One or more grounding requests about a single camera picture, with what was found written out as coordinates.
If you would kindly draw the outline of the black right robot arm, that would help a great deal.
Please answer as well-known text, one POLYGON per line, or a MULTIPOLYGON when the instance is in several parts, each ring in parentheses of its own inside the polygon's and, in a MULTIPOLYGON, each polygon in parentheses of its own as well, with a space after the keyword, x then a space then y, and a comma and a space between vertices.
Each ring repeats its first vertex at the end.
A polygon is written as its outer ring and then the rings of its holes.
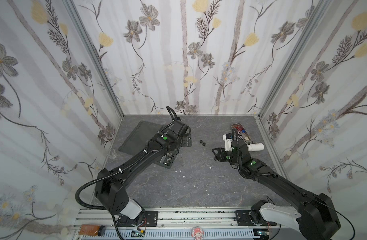
POLYGON ((212 150, 215 160, 228 162, 246 180, 253 180, 283 198, 288 207, 259 201, 251 207, 254 224, 274 222, 298 231, 307 240, 329 240, 340 230, 338 212, 330 197, 307 191, 278 175, 264 162, 254 159, 250 145, 238 137, 237 129, 223 135, 225 146, 212 150))

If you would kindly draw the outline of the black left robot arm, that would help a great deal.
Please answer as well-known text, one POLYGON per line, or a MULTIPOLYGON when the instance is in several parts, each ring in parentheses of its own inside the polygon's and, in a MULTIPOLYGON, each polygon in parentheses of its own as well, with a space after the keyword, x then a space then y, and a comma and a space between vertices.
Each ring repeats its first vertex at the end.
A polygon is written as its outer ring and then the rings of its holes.
POLYGON ((167 106, 166 109, 171 122, 157 131, 139 153, 111 171, 101 170, 97 179, 82 185, 76 191, 75 200, 80 206, 106 210, 113 218, 125 216, 127 222, 133 226, 140 226, 145 222, 145 209, 129 198, 126 188, 155 161, 177 155, 180 148, 192 145, 190 127, 180 120, 171 107, 167 106), (92 185, 95 185, 94 195, 101 206, 90 205, 80 197, 81 192, 92 185))

